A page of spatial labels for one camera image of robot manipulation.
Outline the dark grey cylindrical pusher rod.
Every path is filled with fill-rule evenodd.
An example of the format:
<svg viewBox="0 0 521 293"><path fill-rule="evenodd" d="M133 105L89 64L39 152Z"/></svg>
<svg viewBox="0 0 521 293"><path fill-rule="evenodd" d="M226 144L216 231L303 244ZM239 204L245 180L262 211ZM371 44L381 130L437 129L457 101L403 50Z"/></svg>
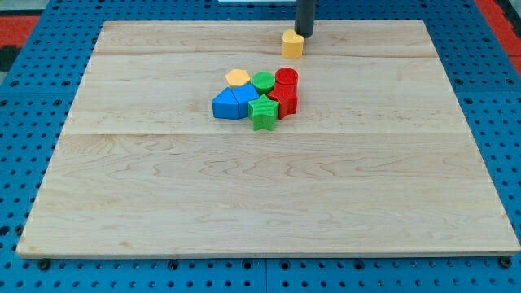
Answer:
<svg viewBox="0 0 521 293"><path fill-rule="evenodd" d="M297 0L294 30L303 38L313 35L316 0Z"/></svg>

